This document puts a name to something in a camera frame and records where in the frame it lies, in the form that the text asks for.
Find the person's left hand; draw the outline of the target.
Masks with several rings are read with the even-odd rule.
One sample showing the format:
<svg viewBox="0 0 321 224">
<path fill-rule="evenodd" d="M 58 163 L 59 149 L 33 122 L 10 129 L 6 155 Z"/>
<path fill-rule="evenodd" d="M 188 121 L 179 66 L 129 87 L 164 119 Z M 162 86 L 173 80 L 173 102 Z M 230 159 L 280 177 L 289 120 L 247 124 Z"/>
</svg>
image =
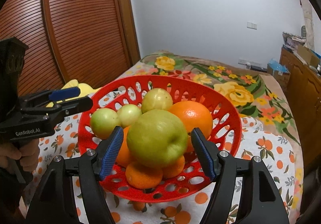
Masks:
<svg viewBox="0 0 321 224">
<path fill-rule="evenodd" d="M 8 170 L 8 159 L 19 160 L 25 172 L 33 172 L 39 163 L 39 139 L 33 139 L 28 144 L 17 149 L 11 143 L 1 143 L 1 168 Z"/>
</svg>

